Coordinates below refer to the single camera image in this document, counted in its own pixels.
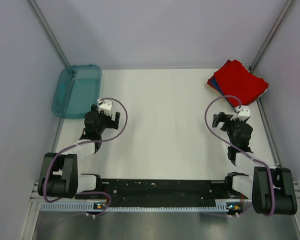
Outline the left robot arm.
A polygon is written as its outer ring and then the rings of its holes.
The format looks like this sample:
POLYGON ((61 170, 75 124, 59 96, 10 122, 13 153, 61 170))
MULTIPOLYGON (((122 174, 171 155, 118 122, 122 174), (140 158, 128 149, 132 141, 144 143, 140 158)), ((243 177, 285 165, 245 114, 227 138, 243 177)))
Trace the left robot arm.
POLYGON ((96 154, 102 143, 118 138, 127 126, 124 122, 120 132, 109 139, 102 139, 106 129, 119 129, 120 113, 112 112, 113 98, 102 98, 93 104, 84 116, 84 128, 74 144, 59 152, 48 152, 44 155, 37 192, 47 203, 60 199, 72 199, 77 194, 87 192, 92 198, 99 198, 104 191, 94 174, 80 174, 78 163, 96 154))

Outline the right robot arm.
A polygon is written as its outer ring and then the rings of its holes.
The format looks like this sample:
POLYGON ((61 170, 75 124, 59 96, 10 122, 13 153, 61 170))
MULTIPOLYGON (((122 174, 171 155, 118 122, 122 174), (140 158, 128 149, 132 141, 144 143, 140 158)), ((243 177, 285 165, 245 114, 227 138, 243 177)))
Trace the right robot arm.
POLYGON ((271 168, 267 163, 253 156, 250 140, 253 128, 248 124, 248 113, 235 115, 219 112, 213 115, 212 127, 222 124, 226 132, 224 140, 227 157, 231 163, 243 170, 223 185, 223 192, 229 198, 240 193, 251 199, 258 214, 295 215, 298 210, 292 172, 285 167, 271 168))

